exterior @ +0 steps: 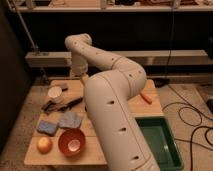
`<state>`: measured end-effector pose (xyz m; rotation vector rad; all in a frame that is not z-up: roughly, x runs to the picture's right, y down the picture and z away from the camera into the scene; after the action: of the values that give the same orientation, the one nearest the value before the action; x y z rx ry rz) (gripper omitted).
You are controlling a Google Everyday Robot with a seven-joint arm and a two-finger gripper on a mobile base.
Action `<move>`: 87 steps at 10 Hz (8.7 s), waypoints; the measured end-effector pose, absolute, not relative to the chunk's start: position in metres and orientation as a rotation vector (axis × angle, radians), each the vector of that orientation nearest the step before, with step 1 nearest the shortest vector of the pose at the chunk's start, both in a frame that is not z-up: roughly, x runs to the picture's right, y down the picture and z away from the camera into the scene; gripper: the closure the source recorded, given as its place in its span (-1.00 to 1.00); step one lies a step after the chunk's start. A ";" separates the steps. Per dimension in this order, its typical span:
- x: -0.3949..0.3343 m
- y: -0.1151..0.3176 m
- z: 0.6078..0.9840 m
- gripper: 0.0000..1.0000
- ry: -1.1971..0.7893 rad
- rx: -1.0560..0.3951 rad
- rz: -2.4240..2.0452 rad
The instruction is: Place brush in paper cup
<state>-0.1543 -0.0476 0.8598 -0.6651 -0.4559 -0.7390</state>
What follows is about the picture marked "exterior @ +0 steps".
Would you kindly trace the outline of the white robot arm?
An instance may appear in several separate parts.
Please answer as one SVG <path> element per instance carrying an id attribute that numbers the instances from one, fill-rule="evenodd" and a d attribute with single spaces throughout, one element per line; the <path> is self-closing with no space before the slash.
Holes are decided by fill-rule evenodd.
<path id="1" fill-rule="evenodd" d="M 65 39 L 74 73 L 93 64 L 100 69 L 84 83 L 84 102 L 110 171 L 160 171 L 144 135 L 130 112 L 128 100 L 146 84 L 138 63 L 92 46 L 87 34 Z"/>

